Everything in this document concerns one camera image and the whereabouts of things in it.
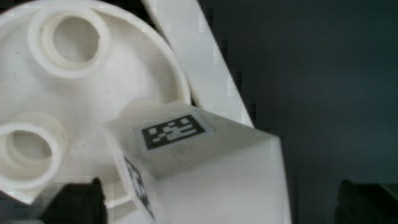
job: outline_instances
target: dark background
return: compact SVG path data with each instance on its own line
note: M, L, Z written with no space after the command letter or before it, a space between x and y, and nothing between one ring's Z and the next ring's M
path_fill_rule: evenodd
M283 138L294 223L333 224L342 180L398 183L398 1L200 3L257 127ZM24 213L3 200L0 222Z

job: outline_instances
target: black object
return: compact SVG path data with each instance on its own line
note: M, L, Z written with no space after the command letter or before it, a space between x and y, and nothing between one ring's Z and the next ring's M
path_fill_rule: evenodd
M337 224L398 224L398 201L381 184L342 182Z
M68 184L40 217L47 224L107 224L109 215L102 181Z

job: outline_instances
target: qr code sticker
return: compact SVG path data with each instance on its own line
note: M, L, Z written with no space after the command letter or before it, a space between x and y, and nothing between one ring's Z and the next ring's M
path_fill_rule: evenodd
M143 129L148 150L195 137L207 132L207 127L195 114Z
M147 193L147 187L145 187L145 181L143 181L143 177L141 177L141 173L139 170L129 160L129 158L125 157L125 161L127 161L127 167L129 167L129 173L131 173L131 178L132 178L132 182L134 182L134 189L136 189L136 194L141 200L141 203L147 207L148 213L155 219L155 215L154 215L154 209L152 209L152 203L150 203L150 197L148 197L148 193Z

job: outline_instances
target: cylindrical boss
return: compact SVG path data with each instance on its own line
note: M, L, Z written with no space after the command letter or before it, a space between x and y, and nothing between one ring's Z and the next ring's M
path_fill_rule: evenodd
M36 61L49 73L68 79L86 77L100 69L113 47L109 26L99 13L72 4L40 10L29 25Z
M13 189L44 186L60 171L68 134L58 119L40 112L0 125L0 184Z

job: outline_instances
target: white surface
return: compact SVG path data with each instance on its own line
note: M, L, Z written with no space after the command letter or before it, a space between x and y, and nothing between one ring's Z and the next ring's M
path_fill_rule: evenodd
M200 113L214 131L145 151L138 130L193 113ZM109 140L127 189L134 185L122 152L141 171L154 174L157 187L148 194L161 209L157 221L292 223L282 144L275 135L182 103L163 106L148 102L132 106L109 124Z
M0 123L28 111L56 117L70 136L70 153L52 182L91 182L93 177L100 177L107 192L113 192L113 188L120 189L120 174L107 149L104 123L116 119L127 105L145 99L189 103L189 85L168 43L141 19L104 2L67 2L83 10L91 10L107 24L113 33L109 59L88 77L60 78L52 70L44 69L33 55L29 28L42 13L47 14L54 7L58 10L63 8L61 1L36 1L6 12L0 16ZM81 32L79 25L68 29ZM86 42L74 42L74 39L58 41L60 49L76 44L70 55L79 55ZM31 203L42 189L15 191L13 187L4 187L3 190ZM123 200L127 198L120 193L107 195L111 207Z
M198 106L253 127L198 0L143 0L143 3L177 52Z

